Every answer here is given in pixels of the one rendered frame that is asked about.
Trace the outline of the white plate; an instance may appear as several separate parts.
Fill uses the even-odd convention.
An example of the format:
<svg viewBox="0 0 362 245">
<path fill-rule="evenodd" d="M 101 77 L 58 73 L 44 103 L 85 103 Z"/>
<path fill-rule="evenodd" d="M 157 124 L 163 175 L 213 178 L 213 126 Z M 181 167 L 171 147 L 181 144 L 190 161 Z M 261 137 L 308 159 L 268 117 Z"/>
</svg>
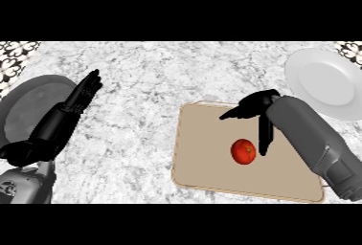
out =
<svg viewBox="0 0 362 245">
<path fill-rule="evenodd" d="M 305 49 L 284 65 L 295 95 L 326 116 L 343 121 L 362 120 L 362 71 L 339 54 Z"/>
</svg>

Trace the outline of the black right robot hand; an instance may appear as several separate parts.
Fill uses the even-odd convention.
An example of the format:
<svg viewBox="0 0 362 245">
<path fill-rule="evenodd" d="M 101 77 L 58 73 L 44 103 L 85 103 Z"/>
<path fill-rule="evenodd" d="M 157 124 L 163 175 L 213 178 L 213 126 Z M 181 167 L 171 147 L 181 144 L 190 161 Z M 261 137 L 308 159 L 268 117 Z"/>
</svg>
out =
<svg viewBox="0 0 362 245">
<path fill-rule="evenodd" d="M 275 138 L 274 124 L 267 111 L 278 98 L 280 91 L 277 89 L 255 92 L 240 100 L 240 105 L 219 116 L 222 120 L 259 117 L 259 154 L 262 156 L 268 154 L 270 145 Z"/>
</svg>

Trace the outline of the red tomato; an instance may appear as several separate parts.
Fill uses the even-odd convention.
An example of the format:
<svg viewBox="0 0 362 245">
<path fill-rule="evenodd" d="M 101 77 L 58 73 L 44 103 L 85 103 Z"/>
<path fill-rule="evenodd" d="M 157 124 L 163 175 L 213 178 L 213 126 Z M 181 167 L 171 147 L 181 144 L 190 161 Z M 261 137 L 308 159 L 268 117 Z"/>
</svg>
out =
<svg viewBox="0 0 362 245">
<path fill-rule="evenodd" d="M 249 165 L 256 159 L 256 147 L 252 141 L 240 139 L 231 146 L 231 154 L 240 165 Z"/>
</svg>

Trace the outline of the grey plate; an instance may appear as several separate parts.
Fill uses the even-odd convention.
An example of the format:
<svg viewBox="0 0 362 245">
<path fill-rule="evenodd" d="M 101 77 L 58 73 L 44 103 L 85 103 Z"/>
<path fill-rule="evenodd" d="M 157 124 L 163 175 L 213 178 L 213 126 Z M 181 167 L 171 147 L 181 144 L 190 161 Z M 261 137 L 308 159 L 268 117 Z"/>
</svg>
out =
<svg viewBox="0 0 362 245">
<path fill-rule="evenodd" d="M 41 119 L 58 102 L 67 100 L 77 84 L 60 75 L 26 81 L 0 100 L 0 147 L 26 140 Z"/>
</svg>

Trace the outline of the beige tray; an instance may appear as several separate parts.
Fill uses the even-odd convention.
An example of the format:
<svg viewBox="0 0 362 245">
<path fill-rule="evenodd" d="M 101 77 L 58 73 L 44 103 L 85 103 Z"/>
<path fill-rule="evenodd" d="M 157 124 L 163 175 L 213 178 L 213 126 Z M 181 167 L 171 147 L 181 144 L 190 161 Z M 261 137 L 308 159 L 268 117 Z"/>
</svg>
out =
<svg viewBox="0 0 362 245">
<path fill-rule="evenodd" d="M 311 171 L 284 135 L 277 132 L 268 154 L 242 165 L 231 154 L 233 144 L 259 142 L 259 120 L 219 116 L 227 104 L 188 103 L 181 107 L 174 158 L 178 186 L 298 202 L 324 201 L 321 178 Z"/>
</svg>

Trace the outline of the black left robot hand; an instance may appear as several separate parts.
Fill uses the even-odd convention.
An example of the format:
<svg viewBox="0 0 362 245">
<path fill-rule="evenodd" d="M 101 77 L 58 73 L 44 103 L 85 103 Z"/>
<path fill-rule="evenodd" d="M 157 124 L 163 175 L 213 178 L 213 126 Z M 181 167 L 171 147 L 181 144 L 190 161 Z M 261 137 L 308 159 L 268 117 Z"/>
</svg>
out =
<svg viewBox="0 0 362 245">
<path fill-rule="evenodd" d="M 0 147 L 0 158 L 7 159 L 12 166 L 26 167 L 55 159 L 72 139 L 83 111 L 101 88 L 100 70 L 94 70 L 67 100 L 49 110 L 29 139 Z"/>
</svg>

